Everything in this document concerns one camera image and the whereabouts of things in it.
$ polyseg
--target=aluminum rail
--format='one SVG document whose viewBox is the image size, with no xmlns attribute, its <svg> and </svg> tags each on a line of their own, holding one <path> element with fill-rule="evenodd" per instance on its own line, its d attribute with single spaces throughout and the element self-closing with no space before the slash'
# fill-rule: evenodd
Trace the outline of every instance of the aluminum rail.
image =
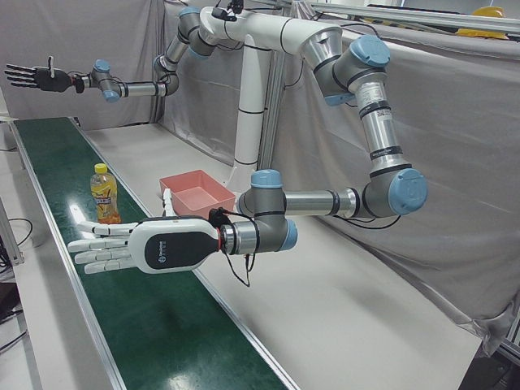
<svg viewBox="0 0 520 390">
<path fill-rule="evenodd" d="M 271 0 L 255 0 L 270 6 L 290 7 L 289 0 L 275 2 Z M 487 16 L 441 14 L 429 11 L 405 11 L 370 6 L 344 6 L 340 4 L 309 3 L 315 11 L 334 14 L 363 16 L 366 18 L 391 20 L 394 22 L 430 24 L 433 26 L 470 28 L 474 30 L 496 31 L 500 33 L 520 33 L 520 20 L 507 18 L 490 18 Z"/>
</svg>

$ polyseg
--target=wire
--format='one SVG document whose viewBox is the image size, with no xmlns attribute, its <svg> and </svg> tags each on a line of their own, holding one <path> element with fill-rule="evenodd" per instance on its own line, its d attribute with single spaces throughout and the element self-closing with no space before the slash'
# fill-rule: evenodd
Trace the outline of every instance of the wire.
<svg viewBox="0 0 520 390">
<path fill-rule="evenodd" d="M 251 223 L 254 223 L 254 220 L 249 217 L 248 215 L 245 215 L 245 214 L 240 214 L 240 213 L 235 213 L 233 211 L 229 211 L 229 210 L 226 210 L 224 209 L 223 207 L 220 208 L 221 211 L 224 213 L 224 214 L 228 214 L 228 215 L 236 215 L 237 217 L 242 217 L 242 218 L 246 218 L 248 219 Z M 253 270 L 253 267 L 254 267 L 254 260 L 256 259 L 257 257 L 257 254 L 256 252 L 253 252 L 253 257 L 251 258 L 251 253 L 247 253 L 245 255 L 245 278 L 247 281 L 243 280 L 236 272 L 235 272 L 235 269 L 233 268 L 233 265 L 231 263 L 231 259 L 229 258 L 228 254 L 226 252 L 224 252 L 224 250 L 222 249 L 222 253 L 226 256 L 226 259 L 227 259 L 227 263 L 229 264 L 230 268 L 231 268 L 231 272 L 233 273 L 233 275 L 245 286 L 245 287 L 251 287 L 251 282 L 249 281 L 249 273 Z"/>
<path fill-rule="evenodd" d="M 374 26 L 370 26 L 369 24 L 366 24 L 366 23 L 348 23 L 348 24 L 340 24 L 340 27 L 344 30 L 347 30 L 347 31 L 350 31 L 351 33 L 356 33 L 356 34 L 359 34 L 358 31 L 355 31 L 355 30 L 351 30 L 349 28 L 345 28 L 345 27 L 350 27 L 350 26 L 364 26 L 364 27 L 368 27 L 370 30 L 372 30 L 374 32 L 374 34 L 378 37 L 378 38 L 381 38 L 381 36 L 379 35 L 379 33 L 377 32 L 377 30 L 374 28 Z"/>
<path fill-rule="evenodd" d="M 29 233 L 27 233 L 27 236 L 25 236 L 25 238 L 22 241 L 16 243 L 18 246 L 20 246 L 29 238 L 29 236 L 33 232 L 33 223 L 26 218 L 11 218 L 9 219 L 9 221 L 24 221 L 27 222 L 30 226 Z"/>
<path fill-rule="evenodd" d="M 302 74 L 303 74 L 303 60 L 301 61 L 300 75 L 298 76 L 298 78 L 296 79 L 295 82 L 288 84 L 288 85 L 284 85 L 284 90 L 298 84 L 298 81 L 300 81 Z"/>
<path fill-rule="evenodd" d="M 229 267 L 231 268 L 231 272 L 233 273 L 233 275 L 245 286 L 245 287 L 251 287 L 251 282 L 249 281 L 249 273 L 250 273 L 250 269 L 252 270 L 253 267 L 251 267 L 250 269 L 248 268 L 248 265 L 249 265 L 249 260 L 248 258 L 246 257 L 245 258 L 245 277 L 247 278 L 247 282 L 245 280 L 243 280 L 236 272 L 235 272 L 235 269 L 233 268 L 233 265 L 231 263 L 231 259 L 229 258 L 229 255 L 227 253 L 225 253 L 224 251 L 222 251 L 222 253 L 224 254 L 224 256 L 226 256 L 226 259 L 227 259 L 227 263 L 229 264 Z"/>
<path fill-rule="evenodd" d="M 27 335 L 27 331 L 25 331 L 24 333 L 22 333 L 21 335 L 19 335 L 18 337 L 16 337 L 14 340 L 12 341 L 9 341 L 7 344 L 3 345 L 2 347 L 0 347 L 0 353 L 2 353 L 3 351 L 5 351 L 6 349 L 9 349 L 12 345 L 16 344 L 18 341 L 22 340 L 22 338 Z"/>
<path fill-rule="evenodd" d="M 358 225 L 357 223 L 352 222 L 350 219 L 340 217 L 339 215 L 333 215 L 333 217 L 334 217 L 334 218 L 341 219 L 342 221 L 345 221 L 346 223 L 350 223 L 350 224 L 353 225 L 353 226 L 356 226 L 356 227 L 361 228 L 361 229 L 366 229 L 366 230 L 382 230 L 382 229 L 387 229 L 387 228 L 390 228 L 391 226 L 395 225 L 395 224 L 397 223 L 397 221 L 399 221 L 399 219 L 401 219 L 401 216 L 398 215 L 397 218 L 395 218 L 395 219 L 394 219 L 391 223 L 389 223 L 388 225 L 385 225 L 385 226 L 378 226 L 378 227 L 370 227 L 370 226 L 362 226 L 362 225 Z"/>
</svg>

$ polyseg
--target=plastic tray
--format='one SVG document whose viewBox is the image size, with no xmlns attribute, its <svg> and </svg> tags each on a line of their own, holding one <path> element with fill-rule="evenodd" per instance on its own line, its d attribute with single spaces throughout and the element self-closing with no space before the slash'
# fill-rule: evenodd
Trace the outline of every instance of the plastic tray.
<svg viewBox="0 0 520 390">
<path fill-rule="evenodd" d="M 211 209 L 233 210 L 235 195 L 202 170 L 163 177 L 161 193 L 171 190 L 173 210 L 178 215 L 208 218 Z"/>
</svg>

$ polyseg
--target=logo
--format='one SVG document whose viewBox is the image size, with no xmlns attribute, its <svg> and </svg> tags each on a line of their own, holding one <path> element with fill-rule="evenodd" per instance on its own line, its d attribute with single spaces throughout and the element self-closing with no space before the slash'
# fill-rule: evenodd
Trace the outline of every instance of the logo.
<svg viewBox="0 0 520 390">
<path fill-rule="evenodd" d="M 112 203 L 112 199 L 109 197 L 97 197 L 96 205 L 110 205 Z"/>
<path fill-rule="evenodd" d="M 159 257 L 158 262 L 166 262 L 166 241 L 159 241 Z"/>
</svg>

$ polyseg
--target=green conveyor belt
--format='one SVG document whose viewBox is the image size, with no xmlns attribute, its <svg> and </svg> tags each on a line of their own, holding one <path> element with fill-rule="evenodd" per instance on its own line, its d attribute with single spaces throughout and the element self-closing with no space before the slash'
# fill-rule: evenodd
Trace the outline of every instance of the green conveyor belt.
<svg viewBox="0 0 520 390">
<path fill-rule="evenodd" d="M 98 154 L 67 118 L 15 126 L 63 240 L 83 238 L 69 205 L 95 220 L 89 178 Z M 123 222 L 143 219 L 118 190 Z M 192 272 L 76 271 L 129 390 L 286 388 Z"/>
</svg>

